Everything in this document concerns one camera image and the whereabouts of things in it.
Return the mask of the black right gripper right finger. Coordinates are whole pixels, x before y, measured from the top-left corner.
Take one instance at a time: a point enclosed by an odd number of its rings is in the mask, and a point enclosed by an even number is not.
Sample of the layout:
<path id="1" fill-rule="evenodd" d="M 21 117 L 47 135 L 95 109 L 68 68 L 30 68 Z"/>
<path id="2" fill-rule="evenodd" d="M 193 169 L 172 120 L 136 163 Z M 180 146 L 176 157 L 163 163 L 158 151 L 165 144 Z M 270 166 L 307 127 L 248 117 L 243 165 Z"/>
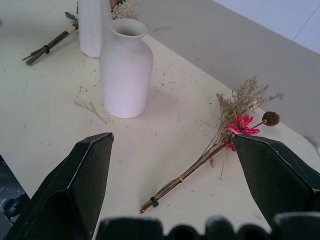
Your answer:
<path id="1" fill-rule="evenodd" d="M 232 137 L 251 196 L 271 228 L 320 228 L 320 173 L 280 141 Z"/>

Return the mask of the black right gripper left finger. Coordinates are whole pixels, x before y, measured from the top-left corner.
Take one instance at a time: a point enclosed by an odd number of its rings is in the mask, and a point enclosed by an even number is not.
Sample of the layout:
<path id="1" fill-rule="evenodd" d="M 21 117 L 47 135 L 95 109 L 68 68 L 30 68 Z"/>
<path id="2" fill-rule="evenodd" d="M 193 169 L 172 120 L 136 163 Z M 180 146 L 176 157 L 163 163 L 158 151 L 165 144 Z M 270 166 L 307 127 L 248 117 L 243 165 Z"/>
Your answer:
<path id="1" fill-rule="evenodd" d="M 114 135 L 79 141 L 23 205 L 5 240 L 92 240 L 105 198 Z"/>

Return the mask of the white round-mouth ceramic vase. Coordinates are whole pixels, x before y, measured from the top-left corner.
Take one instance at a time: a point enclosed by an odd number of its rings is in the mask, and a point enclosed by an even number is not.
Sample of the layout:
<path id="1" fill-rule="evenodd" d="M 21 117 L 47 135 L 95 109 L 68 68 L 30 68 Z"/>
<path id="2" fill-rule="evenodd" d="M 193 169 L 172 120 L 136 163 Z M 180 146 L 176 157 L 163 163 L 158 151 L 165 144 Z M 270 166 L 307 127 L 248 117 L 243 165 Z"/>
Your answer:
<path id="1" fill-rule="evenodd" d="M 130 119 L 147 105 L 154 57 L 142 39 L 147 33 L 142 22 L 116 19 L 110 30 L 114 38 L 105 44 L 99 57 L 102 103 L 114 117 Z"/>

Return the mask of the tall white ribbed vase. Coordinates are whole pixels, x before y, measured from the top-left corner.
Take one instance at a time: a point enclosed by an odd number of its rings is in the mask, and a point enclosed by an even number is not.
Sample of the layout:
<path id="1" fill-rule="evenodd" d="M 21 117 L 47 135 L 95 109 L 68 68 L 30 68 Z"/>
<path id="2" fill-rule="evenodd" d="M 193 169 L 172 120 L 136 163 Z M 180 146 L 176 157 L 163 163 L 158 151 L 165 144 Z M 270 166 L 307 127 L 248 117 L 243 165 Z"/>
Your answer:
<path id="1" fill-rule="evenodd" d="M 78 0 L 78 37 L 82 53 L 99 58 L 103 44 L 111 37 L 110 0 Z"/>

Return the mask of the dried bouquet with red flower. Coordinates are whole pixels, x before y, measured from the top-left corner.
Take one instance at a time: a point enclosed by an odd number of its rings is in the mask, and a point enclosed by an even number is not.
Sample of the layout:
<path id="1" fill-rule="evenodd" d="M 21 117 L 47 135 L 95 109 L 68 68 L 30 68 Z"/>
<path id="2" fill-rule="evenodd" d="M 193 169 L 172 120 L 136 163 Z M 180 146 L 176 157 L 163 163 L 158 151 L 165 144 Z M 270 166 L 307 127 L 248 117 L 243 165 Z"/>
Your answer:
<path id="1" fill-rule="evenodd" d="M 265 96 L 268 88 L 269 85 L 259 85 L 257 76 L 254 75 L 241 83 L 240 87 L 232 92 L 232 97 L 226 98 L 222 93 L 218 93 L 216 97 L 220 107 L 220 125 L 217 128 L 217 133 L 198 160 L 146 201 L 140 207 L 139 214 L 143 215 L 150 207 L 157 207 L 161 198 L 181 184 L 222 149 L 227 148 L 235 151 L 236 147 L 232 143 L 234 135 L 254 136 L 260 132 L 259 126 L 261 125 L 274 127 L 279 124 L 280 116 L 273 111 L 268 111 L 262 116 L 258 124 L 252 126 L 254 122 L 252 113 L 256 109 L 275 99 L 282 100 L 286 95 L 284 92 L 278 92 L 271 96 Z"/>

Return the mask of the dried twig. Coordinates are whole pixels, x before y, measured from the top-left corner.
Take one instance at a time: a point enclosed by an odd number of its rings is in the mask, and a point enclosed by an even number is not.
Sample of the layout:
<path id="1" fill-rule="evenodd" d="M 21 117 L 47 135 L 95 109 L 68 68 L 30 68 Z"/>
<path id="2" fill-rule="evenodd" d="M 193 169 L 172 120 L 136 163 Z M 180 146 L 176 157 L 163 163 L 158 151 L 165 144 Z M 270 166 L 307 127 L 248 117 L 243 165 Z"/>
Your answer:
<path id="1" fill-rule="evenodd" d="M 91 102 L 89 103 L 89 105 L 87 105 L 85 102 L 79 102 L 79 101 L 73 100 L 73 103 L 83 109 L 90 111 L 91 113 L 95 114 L 100 120 L 102 120 L 104 123 L 108 124 L 108 122 L 103 117 L 100 116 L 99 112 L 96 110 L 96 108 Z"/>

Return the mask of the dried bouquet with tan wrap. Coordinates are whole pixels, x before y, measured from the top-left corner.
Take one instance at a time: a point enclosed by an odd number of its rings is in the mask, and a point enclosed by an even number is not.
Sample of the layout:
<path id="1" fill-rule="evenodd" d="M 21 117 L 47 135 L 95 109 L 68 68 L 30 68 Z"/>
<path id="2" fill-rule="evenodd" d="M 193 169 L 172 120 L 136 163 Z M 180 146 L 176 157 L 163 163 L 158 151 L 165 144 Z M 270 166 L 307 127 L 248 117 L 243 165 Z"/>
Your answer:
<path id="1" fill-rule="evenodd" d="M 139 0 L 109 0 L 112 20 L 116 19 L 136 19 Z M 72 25 L 55 37 L 51 42 L 30 53 L 22 59 L 27 66 L 32 65 L 43 54 L 48 54 L 50 50 L 65 38 L 72 35 L 79 29 L 79 19 L 72 13 L 65 12 L 65 16 L 72 20 Z"/>

